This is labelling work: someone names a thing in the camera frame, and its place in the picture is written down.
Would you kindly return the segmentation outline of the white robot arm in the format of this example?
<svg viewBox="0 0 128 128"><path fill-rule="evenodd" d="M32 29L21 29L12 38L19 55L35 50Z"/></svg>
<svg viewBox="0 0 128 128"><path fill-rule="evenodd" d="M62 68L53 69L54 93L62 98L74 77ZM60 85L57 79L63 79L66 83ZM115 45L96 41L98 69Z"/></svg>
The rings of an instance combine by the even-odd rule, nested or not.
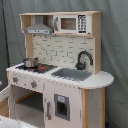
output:
<svg viewBox="0 0 128 128"><path fill-rule="evenodd" d="M0 128L36 128L28 123L0 115Z"/></svg>

